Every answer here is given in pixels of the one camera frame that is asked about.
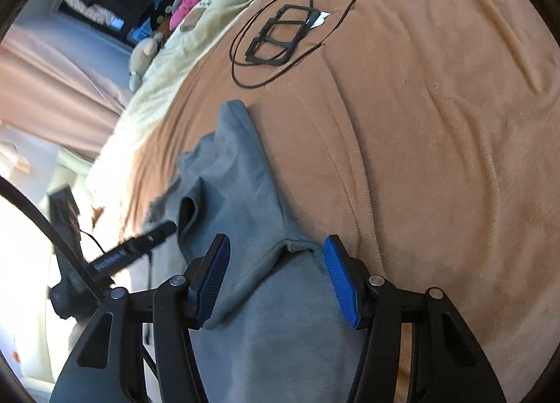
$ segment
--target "gray cloth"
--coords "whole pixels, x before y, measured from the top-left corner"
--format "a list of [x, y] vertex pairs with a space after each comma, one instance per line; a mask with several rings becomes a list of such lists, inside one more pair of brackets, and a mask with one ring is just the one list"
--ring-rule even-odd
[[[177, 166], [145, 225], [179, 226], [178, 240], [153, 252], [153, 286], [204, 255], [216, 233], [231, 241], [212, 318], [191, 332], [209, 401], [345, 401], [364, 334], [342, 319], [321, 245], [293, 221], [244, 104], [223, 104], [215, 133]], [[195, 214], [187, 222], [181, 206], [189, 200]], [[141, 272], [131, 274], [143, 289]]]

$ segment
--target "stuffed animal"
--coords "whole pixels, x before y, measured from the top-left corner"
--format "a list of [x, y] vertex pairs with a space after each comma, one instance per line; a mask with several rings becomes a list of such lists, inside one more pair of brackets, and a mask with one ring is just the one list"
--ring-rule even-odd
[[163, 33], [156, 33], [155, 35], [145, 38], [136, 44], [131, 54], [128, 67], [131, 74], [131, 79], [128, 87], [131, 92], [136, 92], [142, 85], [142, 76], [152, 63], [153, 58], [158, 53], [159, 44], [163, 41]]

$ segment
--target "tan fleece blanket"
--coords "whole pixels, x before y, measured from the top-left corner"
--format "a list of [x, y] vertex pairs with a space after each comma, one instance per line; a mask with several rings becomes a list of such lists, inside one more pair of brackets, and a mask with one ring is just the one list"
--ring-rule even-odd
[[[230, 44], [270, 1], [257, 0], [191, 71], [136, 158], [130, 220], [165, 191], [177, 155], [213, 131], [218, 106], [239, 98], [300, 225], [318, 241], [339, 234], [398, 287], [443, 288], [508, 401], [520, 401], [560, 342], [560, 50], [550, 32], [527, 0], [357, 0], [320, 49], [267, 86], [239, 88]], [[331, 15], [296, 55], [350, 2], [314, 0]], [[239, 61], [285, 3], [308, 0], [264, 12]], [[236, 74], [254, 84], [280, 69]]]

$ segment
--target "curtain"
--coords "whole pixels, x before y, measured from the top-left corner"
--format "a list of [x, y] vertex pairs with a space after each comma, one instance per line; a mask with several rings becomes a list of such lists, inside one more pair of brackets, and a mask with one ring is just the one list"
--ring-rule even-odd
[[0, 44], [0, 120], [95, 158], [131, 93], [13, 25]]

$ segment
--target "wall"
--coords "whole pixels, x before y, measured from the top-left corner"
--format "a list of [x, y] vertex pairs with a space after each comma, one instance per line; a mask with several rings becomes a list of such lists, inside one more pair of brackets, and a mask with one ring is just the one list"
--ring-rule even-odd
[[[0, 141], [13, 144], [31, 164], [31, 173], [15, 171], [10, 181], [36, 206], [47, 192], [57, 166], [58, 146], [13, 128], [0, 127]], [[15, 339], [21, 376], [53, 381], [45, 304], [52, 247], [16, 207], [0, 198], [0, 322], [2, 351], [10, 356]]]

